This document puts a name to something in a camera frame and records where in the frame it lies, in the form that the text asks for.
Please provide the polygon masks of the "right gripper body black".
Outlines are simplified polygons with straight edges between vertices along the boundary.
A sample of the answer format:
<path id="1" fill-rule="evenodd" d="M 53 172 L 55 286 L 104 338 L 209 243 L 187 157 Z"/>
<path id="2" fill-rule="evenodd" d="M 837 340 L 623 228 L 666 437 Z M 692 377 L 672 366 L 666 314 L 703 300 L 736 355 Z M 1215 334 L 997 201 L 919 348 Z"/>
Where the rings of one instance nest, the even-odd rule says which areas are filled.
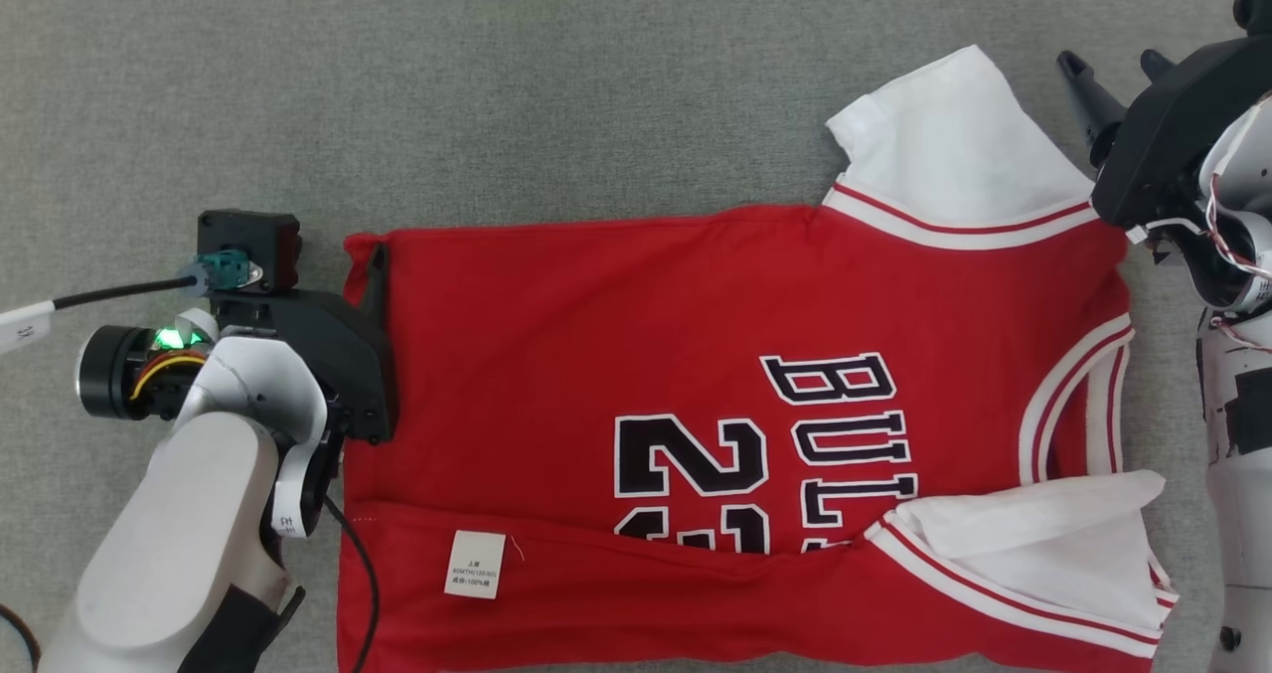
<path id="1" fill-rule="evenodd" d="M 1128 107 L 1095 179 L 1093 207 L 1107 224 L 1132 229 L 1180 205 L 1168 188 L 1217 142 L 1227 123 L 1269 92 L 1267 36 L 1205 45 L 1169 67 Z"/>

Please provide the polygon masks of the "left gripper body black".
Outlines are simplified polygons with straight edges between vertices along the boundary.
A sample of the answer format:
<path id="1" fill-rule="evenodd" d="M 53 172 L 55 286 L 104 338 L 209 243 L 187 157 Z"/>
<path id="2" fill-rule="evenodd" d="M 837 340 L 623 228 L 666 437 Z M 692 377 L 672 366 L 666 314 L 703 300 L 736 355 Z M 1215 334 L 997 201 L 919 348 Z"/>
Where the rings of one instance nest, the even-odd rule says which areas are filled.
<path id="1" fill-rule="evenodd" d="M 265 330 L 298 352 L 327 389 L 345 436 L 379 445 L 394 440 L 398 383 L 394 347 L 385 330 L 385 293 L 373 289 L 369 309 L 337 293 L 214 293 L 214 319 L 223 327 Z"/>

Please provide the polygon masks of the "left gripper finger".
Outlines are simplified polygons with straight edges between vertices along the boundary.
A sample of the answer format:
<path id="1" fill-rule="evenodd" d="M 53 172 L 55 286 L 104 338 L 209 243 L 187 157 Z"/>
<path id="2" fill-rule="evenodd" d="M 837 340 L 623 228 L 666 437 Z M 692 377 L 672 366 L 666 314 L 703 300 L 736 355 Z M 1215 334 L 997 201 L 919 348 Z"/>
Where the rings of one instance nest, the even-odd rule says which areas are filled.
<path id="1" fill-rule="evenodd" d="M 371 324 L 377 324 L 377 328 L 385 330 L 388 302 L 388 246 L 385 243 L 377 243 L 371 248 L 363 275 L 365 282 L 357 305 L 359 310 Z"/>

